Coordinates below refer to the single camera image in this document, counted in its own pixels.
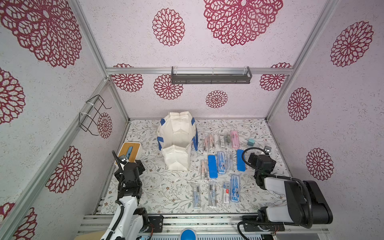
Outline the clear case red-white label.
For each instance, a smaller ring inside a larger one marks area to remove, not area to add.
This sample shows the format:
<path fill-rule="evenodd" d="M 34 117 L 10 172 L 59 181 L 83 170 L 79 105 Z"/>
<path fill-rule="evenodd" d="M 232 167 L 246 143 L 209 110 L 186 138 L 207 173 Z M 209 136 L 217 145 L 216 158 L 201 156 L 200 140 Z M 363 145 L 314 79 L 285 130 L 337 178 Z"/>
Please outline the clear case red-white label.
<path fill-rule="evenodd" d="M 223 182 L 223 204 L 229 204 L 230 203 L 230 188 L 231 184 L 230 182 Z"/>

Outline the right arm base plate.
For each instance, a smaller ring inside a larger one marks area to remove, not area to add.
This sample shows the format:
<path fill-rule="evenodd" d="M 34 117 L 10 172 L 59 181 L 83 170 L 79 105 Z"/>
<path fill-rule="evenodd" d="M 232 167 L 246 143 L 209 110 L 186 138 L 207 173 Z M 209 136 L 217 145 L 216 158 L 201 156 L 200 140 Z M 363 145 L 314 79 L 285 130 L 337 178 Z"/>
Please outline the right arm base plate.
<path fill-rule="evenodd" d="M 282 232 L 285 230 L 283 224 L 269 222 L 267 219 L 260 220 L 258 216 L 242 216 L 242 221 L 246 232 Z"/>

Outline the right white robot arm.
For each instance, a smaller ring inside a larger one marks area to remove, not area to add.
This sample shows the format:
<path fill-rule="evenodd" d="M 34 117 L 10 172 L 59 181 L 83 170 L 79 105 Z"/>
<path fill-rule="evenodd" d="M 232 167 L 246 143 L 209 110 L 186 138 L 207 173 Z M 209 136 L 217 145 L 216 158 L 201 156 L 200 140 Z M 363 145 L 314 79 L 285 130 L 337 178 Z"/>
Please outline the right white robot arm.
<path fill-rule="evenodd" d="M 251 147 L 240 159 L 255 170 L 256 184 L 286 198 L 281 206 L 262 207 L 254 221 L 264 226 L 289 225 L 310 229 L 313 225 L 329 225 L 334 216 L 318 184 L 272 173 L 276 161 L 265 149 Z"/>

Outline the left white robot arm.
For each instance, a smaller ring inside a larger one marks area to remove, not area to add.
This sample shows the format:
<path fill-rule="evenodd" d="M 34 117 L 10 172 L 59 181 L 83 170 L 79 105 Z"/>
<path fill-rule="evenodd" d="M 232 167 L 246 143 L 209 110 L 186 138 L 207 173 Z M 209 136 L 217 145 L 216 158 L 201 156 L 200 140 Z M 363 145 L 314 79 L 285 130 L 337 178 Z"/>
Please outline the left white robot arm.
<path fill-rule="evenodd" d="M 102 240 L 135 240 L 139 232 L 148 225 L 148 214 L 145 208 L 139 208 L 143 189 L 140 175 L 143 166 L 136 162 L 120 159 L 116 152 L 112 152 L 119 167 L 115 172 L 118 180 L 118 195 L 115 203 L 118 205 L 113 219 Z"/>

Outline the long blue-trim compass case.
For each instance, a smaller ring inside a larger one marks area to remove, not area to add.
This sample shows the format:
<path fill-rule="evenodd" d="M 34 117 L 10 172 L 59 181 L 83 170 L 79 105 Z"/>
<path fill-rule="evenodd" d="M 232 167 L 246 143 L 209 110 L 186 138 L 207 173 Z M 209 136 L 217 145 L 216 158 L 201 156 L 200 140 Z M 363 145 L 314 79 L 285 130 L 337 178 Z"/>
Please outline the long blue-trim compass case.
<path fill-rule="evenodd" d="M 240 177 L 238 175 L 231 175 L 231 187 L 230 187 L 230 197 L 231 202 L 238 203 L 240 202 Z"/>

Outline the pink clear stationery case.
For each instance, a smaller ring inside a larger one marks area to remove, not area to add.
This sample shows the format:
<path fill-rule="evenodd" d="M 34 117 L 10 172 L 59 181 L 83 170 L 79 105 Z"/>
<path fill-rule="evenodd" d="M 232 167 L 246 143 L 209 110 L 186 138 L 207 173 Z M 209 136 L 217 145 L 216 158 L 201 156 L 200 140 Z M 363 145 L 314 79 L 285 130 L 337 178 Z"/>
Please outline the pink clear stationery case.
<path fill-rule="evenodd" d="M 240 148 L 240 140 L 239 140 L 238 131 L 231 130 L 231 141 L 232 141 L 232 148 L 233 149 L 239 149 Z"/>

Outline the clear blue-trim compass case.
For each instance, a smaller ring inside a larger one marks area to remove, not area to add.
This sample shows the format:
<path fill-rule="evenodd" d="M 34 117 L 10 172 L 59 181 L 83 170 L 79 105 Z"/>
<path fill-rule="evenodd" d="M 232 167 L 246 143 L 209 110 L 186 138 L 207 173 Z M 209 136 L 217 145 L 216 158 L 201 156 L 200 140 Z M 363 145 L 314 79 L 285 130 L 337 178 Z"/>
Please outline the clear blue-trim compass case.
<path fill-rule="evenodd" d="M 222 151 L 217 152 L 218 157 L 218 173 L 223 175 L 226 173 L 226 154 Z"/>

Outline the blue-rimmed clear case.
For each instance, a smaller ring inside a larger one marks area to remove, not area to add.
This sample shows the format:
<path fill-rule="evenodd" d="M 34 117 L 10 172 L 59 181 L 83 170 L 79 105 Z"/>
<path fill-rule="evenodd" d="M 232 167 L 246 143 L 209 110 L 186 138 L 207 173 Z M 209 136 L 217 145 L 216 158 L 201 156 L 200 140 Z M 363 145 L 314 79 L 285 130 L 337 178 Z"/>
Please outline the blue-rimmed clear case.
<path fill-rule="evenodd" d="M 215 155 L 208 155 L 209 176 L 211 179 L 218 178 L 218 165 Z"/>

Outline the clear green compass set case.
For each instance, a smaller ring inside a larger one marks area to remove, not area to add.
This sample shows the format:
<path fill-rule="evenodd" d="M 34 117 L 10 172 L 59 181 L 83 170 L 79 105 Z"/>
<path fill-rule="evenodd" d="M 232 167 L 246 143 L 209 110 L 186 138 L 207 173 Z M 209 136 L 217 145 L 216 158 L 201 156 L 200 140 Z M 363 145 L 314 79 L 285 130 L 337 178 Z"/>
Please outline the clear green compass set case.
<path fill-rule="evenodd" d="M 231 134 L 226 134 L 226 142 L 229 147 L 232 146 L 232 137 Z"/>

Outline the clear pen case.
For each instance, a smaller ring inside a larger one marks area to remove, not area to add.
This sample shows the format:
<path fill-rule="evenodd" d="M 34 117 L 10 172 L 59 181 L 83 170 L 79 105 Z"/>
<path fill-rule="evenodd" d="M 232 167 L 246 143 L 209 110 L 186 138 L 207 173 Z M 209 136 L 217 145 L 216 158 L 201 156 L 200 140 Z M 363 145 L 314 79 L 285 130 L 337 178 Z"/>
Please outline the clear pen case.
<path fill-rule="evenodd" d="M 220 147 L 224 149 L 226 147 L 224 135 L 219 135 L 219 140 L 220 140 Z"/>

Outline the blue stationery case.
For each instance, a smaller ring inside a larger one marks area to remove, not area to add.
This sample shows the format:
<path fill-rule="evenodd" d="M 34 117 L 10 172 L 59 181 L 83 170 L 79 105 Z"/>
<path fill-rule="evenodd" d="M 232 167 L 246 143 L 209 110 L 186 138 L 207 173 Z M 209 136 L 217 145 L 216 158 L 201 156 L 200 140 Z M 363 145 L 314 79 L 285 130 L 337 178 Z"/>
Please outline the blue stationery case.
<path fill-rule="evenodd" d="M 240 172 L 246 171 L 246 164 L 242 158 L 243 153 L 244 153 L 244 150 L 241 150 L 241 149 L 237 150 L 237 170 Z"/>

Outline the clear case dark compass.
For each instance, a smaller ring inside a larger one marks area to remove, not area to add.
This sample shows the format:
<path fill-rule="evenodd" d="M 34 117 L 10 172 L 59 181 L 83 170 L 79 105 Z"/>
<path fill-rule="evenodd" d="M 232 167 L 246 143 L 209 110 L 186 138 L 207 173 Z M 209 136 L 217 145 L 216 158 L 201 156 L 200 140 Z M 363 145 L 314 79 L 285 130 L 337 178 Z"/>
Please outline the clear case dark compass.
<path fill-rule="evenodd" d="M 200 184 L 195 182 L 193 185 L 193 207 L 194 209 L 199 209 L 201 208 L 201 188 Z"/>

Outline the clear case peach compass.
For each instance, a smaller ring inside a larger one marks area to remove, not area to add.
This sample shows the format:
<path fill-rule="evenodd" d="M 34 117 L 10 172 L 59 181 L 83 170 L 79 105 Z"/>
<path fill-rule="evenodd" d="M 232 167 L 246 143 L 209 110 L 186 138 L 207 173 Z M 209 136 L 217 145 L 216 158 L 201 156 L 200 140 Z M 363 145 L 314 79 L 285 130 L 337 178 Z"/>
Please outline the clear case peach compass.
<path fill-rule="evenodd" d="M 206 136 L 203 143 L 203 151 L 208 152 L 210 149 L 210 139 L 209 136 Z"/>

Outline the white canvas bag blue handles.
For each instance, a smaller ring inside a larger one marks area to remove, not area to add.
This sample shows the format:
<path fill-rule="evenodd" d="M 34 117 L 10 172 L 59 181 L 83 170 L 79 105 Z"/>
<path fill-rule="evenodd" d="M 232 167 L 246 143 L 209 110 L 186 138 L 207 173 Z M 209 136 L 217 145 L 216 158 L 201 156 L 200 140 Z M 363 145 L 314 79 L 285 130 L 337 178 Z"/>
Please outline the white canvas bag blue handles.
<path fill-rule="evenodd" d="M 191 151 L 198 150 L 195 118 L 189 111 L 168 113 L 160 121 L 157 141 L 167 170 L 188 171 Z"/>

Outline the clear slim pencil case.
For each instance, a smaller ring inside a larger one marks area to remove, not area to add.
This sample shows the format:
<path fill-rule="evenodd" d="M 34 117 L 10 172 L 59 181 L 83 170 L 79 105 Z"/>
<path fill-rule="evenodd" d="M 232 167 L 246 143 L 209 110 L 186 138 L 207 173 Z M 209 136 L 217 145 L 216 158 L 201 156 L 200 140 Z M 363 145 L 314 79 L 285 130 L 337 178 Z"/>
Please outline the clear slim pencil case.
<path fill-rule="evenodd" d="M 234 169 L 234 159 L 233 159 L 233 152 L 227 151 L 227 169 L 233 170 Z"/>

